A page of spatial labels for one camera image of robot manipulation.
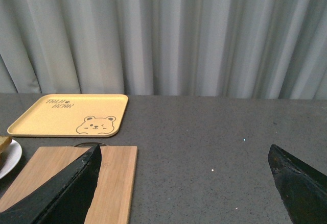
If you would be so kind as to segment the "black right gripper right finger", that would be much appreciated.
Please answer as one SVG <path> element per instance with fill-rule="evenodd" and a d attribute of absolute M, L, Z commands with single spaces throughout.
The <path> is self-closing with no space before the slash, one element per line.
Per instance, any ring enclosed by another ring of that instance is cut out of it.
<path fill-rule="evenodd" d="M 326 175 L 273 144 L 268 163 L 293 223 L 326 223 Z"/>

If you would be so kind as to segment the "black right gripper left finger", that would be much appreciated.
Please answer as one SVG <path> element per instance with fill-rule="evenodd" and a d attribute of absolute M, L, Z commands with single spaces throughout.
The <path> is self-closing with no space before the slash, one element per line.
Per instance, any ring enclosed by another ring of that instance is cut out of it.
<path fill-rule="evenodd" d="M 84 223 L 102 162 L 93 146 L 31 194 L 1 212 L 1 223 Z"/>

